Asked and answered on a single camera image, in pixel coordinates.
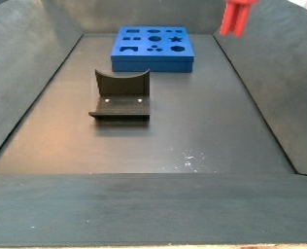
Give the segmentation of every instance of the star-shaped hole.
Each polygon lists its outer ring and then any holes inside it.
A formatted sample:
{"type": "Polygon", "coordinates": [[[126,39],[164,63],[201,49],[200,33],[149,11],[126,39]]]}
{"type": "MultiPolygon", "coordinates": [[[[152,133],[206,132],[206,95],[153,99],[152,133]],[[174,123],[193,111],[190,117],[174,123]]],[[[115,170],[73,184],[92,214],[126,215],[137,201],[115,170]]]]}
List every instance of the star-shaped hole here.
{"type": "Polygon", "coordinates": [[[174,36],[173,38],[169,38],[172,42],[181,42],[181,38],[174,36]]]}

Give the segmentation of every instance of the shape-shaped hole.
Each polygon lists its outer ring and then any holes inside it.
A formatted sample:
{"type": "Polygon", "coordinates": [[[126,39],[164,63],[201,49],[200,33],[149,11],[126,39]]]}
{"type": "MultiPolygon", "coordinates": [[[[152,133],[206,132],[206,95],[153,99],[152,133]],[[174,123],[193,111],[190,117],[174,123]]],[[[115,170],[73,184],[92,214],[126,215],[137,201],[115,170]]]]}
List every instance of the shape-shaped hole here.
{"type": "Polygon", "coordinates": [[[149,33],[158,33],[160,30],[158,30],[158,29],[149,29],[148,32],[149,32],[149,33]]]}
{"type": "Polygon", "coordinates": [[[126,33],[138,33],[138,29],[128,29],[126,33]]]}
{"type": "Polygon", "coordinates": [[[150,37],[148,38],[148,40],[149,40],[150,42],[158,42],[158,41],[161,40],[161,38],[160,38],[158,36],[150,36],[150,37]]]}
{"type": "Polygon", "coordinates": [[[130,51],[134,51],[137,52],[137,47],[120,47],[120,51],[126,51],[126,50],[130,50],[130,51]]]}
{"type": "Polygon", "coordinates": [[[170,50],[174,51],[174,52],[182,52],[184,51],[184,47],[181,47],[181,46],[172,46],[170,50]]]}

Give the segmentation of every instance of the circular hole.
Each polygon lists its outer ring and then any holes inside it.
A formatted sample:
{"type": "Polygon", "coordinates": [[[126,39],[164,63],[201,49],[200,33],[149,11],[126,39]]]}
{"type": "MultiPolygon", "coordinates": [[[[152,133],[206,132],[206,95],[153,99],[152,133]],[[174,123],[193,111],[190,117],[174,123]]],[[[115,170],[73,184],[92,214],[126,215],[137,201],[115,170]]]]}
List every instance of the circular hole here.
{"type": "Polygon", "coordinates": [[[158,30],[158,29],[149,29],[148,32],[149,32],[149,33],[158,33],[160,30],[158,30]]]}
{"type": "Polygon", "coordinates": [[[158,36],[150,36],[150,37],[148,38],[148,40],[149,40],[150,42],[158,42],[158,41],[161,40],[161,38],[160,38],[158,36]]]}
{"type": "Polygon", "coordinates": [[[170,50],[174,51],[174,52],[182,52],[184,51],[184,47],[181,47],[181,46],[172,46],[170,50]]]}

